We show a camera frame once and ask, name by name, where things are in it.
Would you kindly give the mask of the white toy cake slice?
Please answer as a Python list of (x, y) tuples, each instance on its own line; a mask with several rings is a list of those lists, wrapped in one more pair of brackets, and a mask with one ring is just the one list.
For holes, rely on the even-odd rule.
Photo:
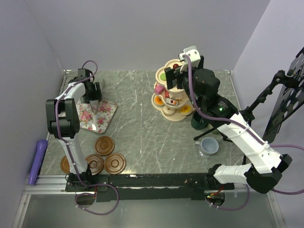
[(179, 104), (179, 101), (167, 97), (167, 98), (165, 99), (165, 103), (167, 103), (167, 104), (169, 104), (169, 105), (177, 106), (177, 105)]

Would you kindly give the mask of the dark green teacup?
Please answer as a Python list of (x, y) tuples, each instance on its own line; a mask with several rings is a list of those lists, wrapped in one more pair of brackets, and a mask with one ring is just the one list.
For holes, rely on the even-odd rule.
[(195, 130), (202, 130), (208, 126), (208, 123), (200, 114), (195, 112), (191, 118), (191, 126)]

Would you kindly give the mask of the green sandwich cookie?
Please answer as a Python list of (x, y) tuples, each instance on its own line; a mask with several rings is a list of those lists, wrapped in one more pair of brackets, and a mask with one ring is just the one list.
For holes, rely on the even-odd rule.
[(162, 74), (160, 75), (160, 79), (161, 79), (162, 81), (166, 81), (166, 75), (165, 75), (164, 73), (162, 73)]

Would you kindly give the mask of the cream toy donut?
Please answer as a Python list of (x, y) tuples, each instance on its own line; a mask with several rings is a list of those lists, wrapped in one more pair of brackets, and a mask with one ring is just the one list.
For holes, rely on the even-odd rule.
[(163, 112), (166, 116), (172, 116), (175, 114), (175, 109), (169, 108), (167, 106), (164, 106)]

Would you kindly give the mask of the pink toy cake slice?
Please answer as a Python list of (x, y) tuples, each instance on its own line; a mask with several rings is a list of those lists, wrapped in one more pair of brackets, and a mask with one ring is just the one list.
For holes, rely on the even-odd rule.
[(154, 92), (155, 94), (159, 95), (161, 94), (162, 92), (164, 92), (166, 89), (162, 86), (162, 85), (157, 85), (155, 88), (154, 88)]

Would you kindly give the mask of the orange toy tart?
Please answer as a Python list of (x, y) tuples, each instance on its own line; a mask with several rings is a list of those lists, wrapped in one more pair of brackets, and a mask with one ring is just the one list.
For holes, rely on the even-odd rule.
[(157, 106), (164, 106), (162, 99), (158, 96), (155, 96), (154, 102)]

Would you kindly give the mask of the brown wooden coaster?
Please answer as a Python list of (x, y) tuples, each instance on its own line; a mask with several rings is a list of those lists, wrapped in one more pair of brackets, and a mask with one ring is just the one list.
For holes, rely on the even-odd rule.
[(109, 174), (119, 174), (126, 167), (126, 159), (120, 153), (113, 153), (107, 156), (104, 168)]
[(104, 168), (104, 160), (98, 154), (88, 155), (85, 160), (87, 161), (93, 176), (98, 175)]
[(99, 137), (94, 143), (94, 150), (97, 155), (107, 156), (115, 148), (114, 140), (109, 136)]
[(68, 159), (66, 156), (64, 156), (61, 159), (60, 168), (61, 168), (62, 172), (64, 172), (65, 174), (69, 174), (70, 167), (69, 167)]

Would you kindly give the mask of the light blue mug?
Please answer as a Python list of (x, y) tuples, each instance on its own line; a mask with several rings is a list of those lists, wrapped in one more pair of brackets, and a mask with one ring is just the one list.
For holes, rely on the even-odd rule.
[(195, 145), (199, 150), (200, 156), (204, 158), (214, 155), (219, 149), (218, 141), (212, 137), (206, 137), (201, 141), (196, 141)]

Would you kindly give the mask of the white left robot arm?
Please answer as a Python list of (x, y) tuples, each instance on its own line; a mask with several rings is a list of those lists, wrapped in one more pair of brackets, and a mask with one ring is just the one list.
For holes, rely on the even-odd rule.
[(93, 187), (94, 179), (78, 139), (80, 119), (76, 104), (81, 101), (97, 111), (97, 105), (102, 101), (102, 91), (100, 83), (94, 80), (91, 70), (80, 68), (61, 95), (46, 101), (48, 132), (60, 142), (68, 160), (67, 181), (77, 184), (83, 191)]

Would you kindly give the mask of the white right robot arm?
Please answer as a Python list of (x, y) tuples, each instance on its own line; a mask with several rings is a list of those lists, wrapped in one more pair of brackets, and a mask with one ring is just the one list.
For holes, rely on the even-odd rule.
[(268, 193), (278, 184), (292, 158), (280, 154), (250, 127), (249, 123), (228, 99), (218, 94), (220, 81), (213, 71), (204, 69), (203, 56), (180, 54), (183, 64), (166, 68), (167, 88), (176, 83), (190, 99), (195, 112), (230, 139), (250, 160), (249, 164), (227, 166), (215, 164), (205, 182), (212, 189), (228, 183), (242, 183), (259, 193)]

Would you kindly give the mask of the floral serving tray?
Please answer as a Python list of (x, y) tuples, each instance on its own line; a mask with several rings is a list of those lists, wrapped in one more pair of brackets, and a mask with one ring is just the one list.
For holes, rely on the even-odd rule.
[(80, 128), (96, 133), (104, 133), (117, 109), (117, 103), (102, 100), (97, 114), (93, 114), (90, 104), (77, 102), (76, 108)]

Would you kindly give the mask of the yellow toy tart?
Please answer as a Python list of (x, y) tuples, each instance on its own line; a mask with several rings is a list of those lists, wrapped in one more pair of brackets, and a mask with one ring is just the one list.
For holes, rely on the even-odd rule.
[(184, 116), (187, 116), (189, 114), (192, 113), (192, 108), (189, 105), (184, 105), (181, 109), (180, 109), (180, 113)]

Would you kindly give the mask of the cream three-tier cake stand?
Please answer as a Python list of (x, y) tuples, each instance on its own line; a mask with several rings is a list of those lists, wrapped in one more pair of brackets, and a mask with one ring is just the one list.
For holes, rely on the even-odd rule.
[(195, 109), (185, 91), (178, 89), (175, 82), (172, 89), (167, 88), (164, 70), (174, 66), (181, 66), (181, 62), (178, 59), (170, 60), (155, 73), (156, 82), (153, 86), (151, 103), (164, 118), (172, 122), (179, 122), (192, 114)]

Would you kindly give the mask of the black tripod stand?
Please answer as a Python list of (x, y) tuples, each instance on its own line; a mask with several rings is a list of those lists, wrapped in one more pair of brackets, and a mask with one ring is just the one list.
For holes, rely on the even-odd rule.
[[(205, 113), (204, 113), (205, 115), (217, 118), (217, 116), (215, 114), (211, 113), (211, 105), (214, 104), (215, 101), (210, 100), (209, 106), (203, 104), (203, 101), (206, 101), (207, 97), (205, 95), (199, 94), (199, 86), (198, 86), (198, 79), (197, 79), (198, 76), (204, 76), (205, 78), (210, 79), (211, 77), (214, 77), (215, 74), (213, 71), (208, 70), (208, 69), (192, 70), (193, 92), (194, 92), (195, 101), (196, 101), (198, 107), (202, 107), (203, 110), (205, 110)], [(251, 125), (252, 121), (255, 119), (255, 117), (253, 115), (253, 110), (259, 104), (265, 102), (266, 97), (268, 95), (272, 94), (274, 87), (276, 85), (278, 85), (279, 83), (281, 83), (283, 81), (283, 78), (275, 76), (275, 80), (279, 80), (279, 82), (272, 81), (271, 84), (269, 86), (267, 86), (266, 89), (257, 97), (257, 99), (253, 102), (253, 104), (251, 106), (246, 107), (246, 109), (244, 109), (244, 110), (238, 111), (238, 113), (240, 113), (243, 116), (245, 122), (248, 123), (248, 125)], [(214, 126), (212, 126), (211, 130), (216, 130), (216, 127), (219, 126), (219, 124), (221, 123), (221, 122), (215, 122), (213, 120), (206, 119), (206, 118), (204, 118), (204, 119), (208, 124), (215, 124)], [(197, 140), (197, 139), (203, 137), (204, 135), (210, 133), (211, 130), (208, 130), (207, 132), (195, 137), (194, 140)], [(281, 156), (281, 159), (282, 159), (282, 164), (280, 164), (279, 168), (282, 170), (288, 168), (290, 163), (292, 162), (292, 158), (289, 155), (284, 154)]]

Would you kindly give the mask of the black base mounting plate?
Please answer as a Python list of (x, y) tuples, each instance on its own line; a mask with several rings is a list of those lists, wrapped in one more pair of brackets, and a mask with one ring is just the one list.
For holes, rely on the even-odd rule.
[(65, 191), (96, 193), (97, 202), (110, 202), (117, 196), (119, 200), (204, 200), (206, 193), (235, 188), (232, 183), (209, 180), (207, 173), (100, 174), (92, 177), (92, 184), (93, 187), (84, 187), (67, 179)]

